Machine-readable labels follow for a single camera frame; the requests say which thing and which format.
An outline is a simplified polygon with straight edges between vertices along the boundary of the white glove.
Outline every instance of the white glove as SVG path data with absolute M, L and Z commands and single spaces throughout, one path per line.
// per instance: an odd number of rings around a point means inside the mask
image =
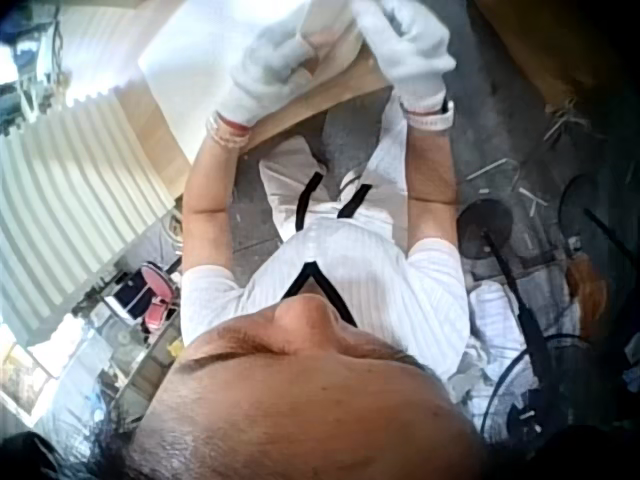
M 354 0 L 352 9 L 405 110 L 418 114 L 441 111 L 446 97 L 442 75 L 456 66 L 447 52 L 447 27 L 413 0 Z
M 218 106 L 225 119 L 253 127 L 309 90 L 312 76 L 301 65 L 316 52 L 297 33 L 304 12 L 298 8 L 266 27 L 245 50 L 231 72 L 233 85 Z

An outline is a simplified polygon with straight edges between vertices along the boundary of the pants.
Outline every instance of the pants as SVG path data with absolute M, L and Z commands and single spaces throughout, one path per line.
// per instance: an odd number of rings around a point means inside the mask
M 380 143 L 369 160 L 362 177 L 355 172 L 342 181 L 344 188 L 337 201 L 331 201 L 326 188 L 320 185 L 311 197 L 307 225 L 314 219 L 336 218 L 340 209 L 362 184 L 373 186 L 353 221 L 407 248 L 407 187 L 405 178 L 407 123 L 398 99 L 392 96 L 382 119 Z M 275 223 L 283 241 L 295 233 L 296 208 L 300 194 L 316 172 L 323 172 L 311 155 L 302 137 L 294 137 L 277 147 L 260 162 L 260 176 L 273 211 Z

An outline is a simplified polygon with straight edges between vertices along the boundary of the pink chair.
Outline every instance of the pink chair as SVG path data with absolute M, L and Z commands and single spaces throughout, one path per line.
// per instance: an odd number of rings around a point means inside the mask
M 169 276 L 156 264 L 145 263 L 140 268 L 142 277 L 155 296 L 144 315 L 144 323 L 151 333 L 160 330 L 167 314 L 178 307 L 178 292 Z

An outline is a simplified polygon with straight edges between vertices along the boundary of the sleeve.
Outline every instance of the sleeve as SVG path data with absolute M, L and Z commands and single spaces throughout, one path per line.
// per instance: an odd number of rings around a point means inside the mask
M 182 278 L 180 324 L 185 346 L 203 333 L 239 315 L 244 289 L 223 267 L 193 268 Z
M 446 380 L 456 371 L 471 332 L 462 260 L 449 242 L 429 238 L 411 249 L 407 262 L 412 289 L 432 319 L 425 343 L 430 351 L 420 350 L 425 358 L 438 359 L 442 367 L 434 370 Z

